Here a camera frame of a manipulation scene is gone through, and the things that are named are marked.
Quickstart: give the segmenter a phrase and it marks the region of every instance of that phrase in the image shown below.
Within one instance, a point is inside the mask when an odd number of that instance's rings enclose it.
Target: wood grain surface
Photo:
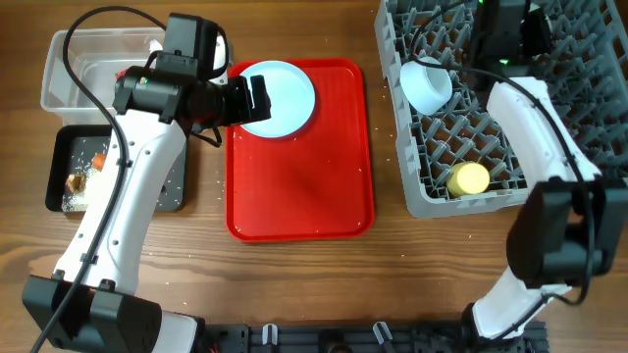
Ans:
[[[142,252],[138,296],[211,324],[302,326],[455,319],[492,287],[506,266],[505,238],[517,208],[429,221],[408,214],[394,149],[393,107],[373,29],[378,0],[135,2],[132,6],[163,21],[180,12],[218,22],[234,43],[237,61],[354,61],[365,78],[377,212],[372,229],[357,239],[241,244],[227,233],[218,200],[224,150],[193,139],[187,205],[154,217]],[[616,2],[625,11],[625,2]],[[39,334],[21,303],[26,277],[51,274],[80,222],[80,216],[47,211],[43,202],[61,127],[58,117],[39,106],[50,40],[104,4],[0,4],[1,353],[25,352]],[[103,14],[84,25],[117,26],[147,23],[133,15]],[[595,279],[582,307],[553,303],[541,314],[552,351],[627,351],[626,292],[624,236],[612,272]],[[43,351],[52,350],[46,343]]]

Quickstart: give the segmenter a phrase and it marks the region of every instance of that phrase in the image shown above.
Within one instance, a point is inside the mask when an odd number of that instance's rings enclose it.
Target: dish rack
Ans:
[[[450,72],[451,100],[433,116],[416,112],[399,82],[413,53],[461,65],[476,3],[458,6],[412,34],[453,0],[382,0],[375,20],[380,62],[391,90],[396,150],[405,200],[416,218],[493,212],[528,197],[525,177],[506,136],[476,93]],[[535,76],[549,85],[556,111],[585,155],[608,177],[628,177],[628,37],[612,0],[539,0],[555,49],[538,57]],[[450,168],[478,162],[490,172],[486,192],[459,198],[446,188]]]

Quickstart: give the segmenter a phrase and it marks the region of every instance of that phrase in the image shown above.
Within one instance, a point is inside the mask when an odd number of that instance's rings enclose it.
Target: crumb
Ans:
[[[66,180],[66,187],[73,194],[76,195],[85,190],[86,177],[82,174],[72,174],[68,176]]]
[[[91,159],[91,163],[94,165],[95,169],[102,172],[102,169],[105,167],[106,159],[107,156],[105,156],[104,154],[96,153],[96,155],[94,155],[94,158]]]

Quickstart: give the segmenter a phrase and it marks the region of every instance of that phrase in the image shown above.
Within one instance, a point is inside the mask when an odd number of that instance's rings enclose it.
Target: white plate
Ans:
[[[271,99],[271,119],[243,125],[248,132],[267,138],[287,136],[300,129],[314,111],[316,94],[309,77],[298,67],[280,61],[250,66],[241,74],[249,81],[262,75]]]

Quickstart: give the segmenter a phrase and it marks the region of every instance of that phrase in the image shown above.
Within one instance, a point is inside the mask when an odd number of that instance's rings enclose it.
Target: yellow object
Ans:
[[[484,192],[490,181],[489,171],[483,165],[464,162],[451,167],[447,189],[454,197],[475,195]]]

